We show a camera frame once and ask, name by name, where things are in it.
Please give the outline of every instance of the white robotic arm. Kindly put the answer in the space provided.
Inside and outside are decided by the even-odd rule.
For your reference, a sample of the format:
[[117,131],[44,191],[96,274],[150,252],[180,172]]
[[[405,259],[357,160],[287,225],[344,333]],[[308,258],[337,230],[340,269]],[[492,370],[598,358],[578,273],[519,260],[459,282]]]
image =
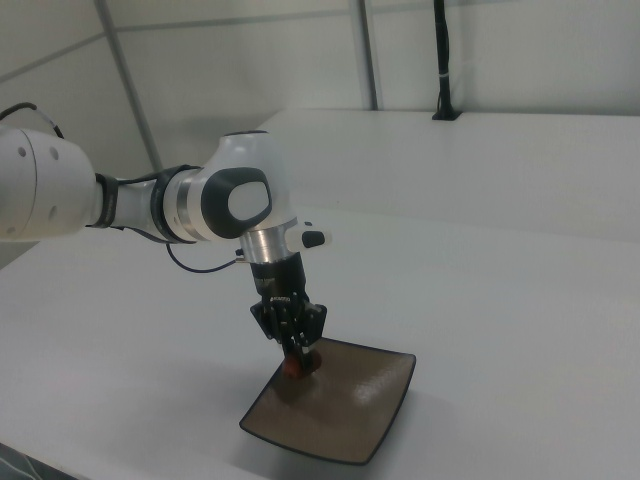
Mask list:
[[181,166],[134,180],[96,175],[84,152],[62,138],[0,125],[0,241],[32,241],[82,227],[129,228],[163,243],[238,238],[262,301],[251,311],[268,338],[300,368],[326,308],[310,303],[299,251],[330,242],[298,226],[284,170],[263,131],[223,137],[203,167]]

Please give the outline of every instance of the square plate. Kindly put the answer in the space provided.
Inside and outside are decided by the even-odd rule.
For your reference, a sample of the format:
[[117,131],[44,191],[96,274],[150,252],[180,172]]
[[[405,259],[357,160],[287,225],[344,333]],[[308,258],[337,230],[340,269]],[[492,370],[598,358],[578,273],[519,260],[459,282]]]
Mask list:
[[322,366],[302,380],[279,367],[240,428],[304,455],[364,465],[400,410],[416,357],[328,338],[316,350]]

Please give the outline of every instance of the white table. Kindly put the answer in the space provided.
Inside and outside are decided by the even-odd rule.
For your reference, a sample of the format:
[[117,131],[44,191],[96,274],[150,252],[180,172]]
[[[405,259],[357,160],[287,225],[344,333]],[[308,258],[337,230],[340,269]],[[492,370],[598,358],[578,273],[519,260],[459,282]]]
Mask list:
[[[307,114],[319,121],[267,123],[288,154],[299,135],[285,132]],[[353,115],[320,115],[332,114]],[[334,234],[304,257],[308,292],[329,308],[325,335],[417,356],[369,465],[308,459],[237,426],[281,360],[249,313],[248,266],[189,274],[118,231],[41,242],[0,272],[0,442],[92,480],[638,477],[640,245],[298,211]],[[204,267],[235,246],[176,251]]]

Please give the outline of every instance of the black cable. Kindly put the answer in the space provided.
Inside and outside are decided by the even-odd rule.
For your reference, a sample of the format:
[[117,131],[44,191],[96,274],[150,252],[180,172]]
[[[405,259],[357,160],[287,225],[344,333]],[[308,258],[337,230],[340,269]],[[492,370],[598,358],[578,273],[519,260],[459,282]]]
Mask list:
[[143,175],[142,177],[132,178],[130,180],[118,180],[118,185],[132,185],[134,183],[140,182],[148,182],[150,180],[157,180],[158,173],[150,173],[148,175]]
[[9,107],[6,110],[3,110],[2,113],[0,113],[0,120],[4,120],[6,117],[11,115],[12,113],[16,113],[18,110],[23,110],[25,108],[30,108],[31,110],[38,109],[38,107],[36,107],[33,103],[30,103],[30,102],[16,103],[13,107]]
[[37,114],[39,114],[42,118],[45,119],[45,121],[51,125],[51,128],[53,128],[53,131],[56,132],[56,135],[59,138],[64,138],[64,135],[62,135],[62,131],[60,130],[60,127],[58,127],[58,125],[56,124],[56,122],[54,122],[51,117],[49,115],[47,115],[46,113],[44,113],[42,110],[40,110],[34,103],[31,102],[21,102],[21,103],[16,103],[13,107],[9,107],[6,110],[3,110],[0,113],[0,121],[2,121],[3,119],[5,119],[6,117],[8,117],[9,115],[16,113],[18,110],[24,110],[28,108],[29,110],[33,110],[34,112],[36,112]]
[[455,120],[460,112],[451,105],[451,87],[449,83],[449,29],[445,18],[444,0],[433,0],[436,23],[436,46],[438,50],[438,76],[440,93],[434,120]]
[[191,272],[191,273],[213,273],[213,272],[219,272],[223,268],[230,267],[231,265],[233,265],[234,263],[237,262],[237,260],[231,260],[230,262],[227,262],[227,263],[225,263],[223,265],[220,265],[219,267],[209,268],[207,270],[198,270],[198,269],[195,269],[195,268],[187,267],[180,260],[178,260],[176,258],[176,256],[173,254],[173,251],[171,250],[171,244],[170,243],[167,243],[167,253],[171,257],[171,260],[173,260],[176,265],[178,265],[180,268],[183,268],[187,272]]

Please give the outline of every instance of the black ring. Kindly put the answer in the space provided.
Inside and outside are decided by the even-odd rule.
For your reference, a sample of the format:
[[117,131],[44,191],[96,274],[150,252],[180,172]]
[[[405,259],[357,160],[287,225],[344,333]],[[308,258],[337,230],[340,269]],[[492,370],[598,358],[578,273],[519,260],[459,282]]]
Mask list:
[[153,223],[155,224],[160,234],[172,243],[196,243],[196,242],[183,240],[171,231],[171,228],[169,227],[169,223],[167,222],[167,219],[164,216],[164,208],[163,208],[164,192],[167,190],[167,186],[169,185],[169,182],[173,177],[176,176],[176,174],[184,170],[194,170],[199,168],[200,167],[194,167],[192,165],[180,165],[178,167],[167,168],[166,170],[162,170],[158,174],[156,183],[153,185],[153,190],[151,192],[151,205],[150,205],[151,218],[153,219]]

